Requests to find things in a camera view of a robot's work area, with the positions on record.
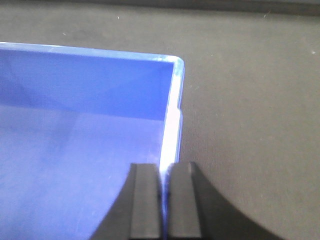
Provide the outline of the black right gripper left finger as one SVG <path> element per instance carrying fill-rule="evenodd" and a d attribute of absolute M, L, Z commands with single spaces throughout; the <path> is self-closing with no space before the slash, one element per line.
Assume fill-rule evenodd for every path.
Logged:
<path fill-rule="evenodd" d="M 160 240 L 162 195 L 155 164 L 131 164 L 115 202 L 91 240 Z"/>

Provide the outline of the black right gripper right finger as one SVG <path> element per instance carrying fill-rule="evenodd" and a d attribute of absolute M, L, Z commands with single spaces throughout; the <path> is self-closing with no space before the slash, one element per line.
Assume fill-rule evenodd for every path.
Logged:
<path fill-rule="evenodd" d="M 172 164 L 167 194 L 168 240 L 278 240 L 235 208 L 194 162 Z"/>

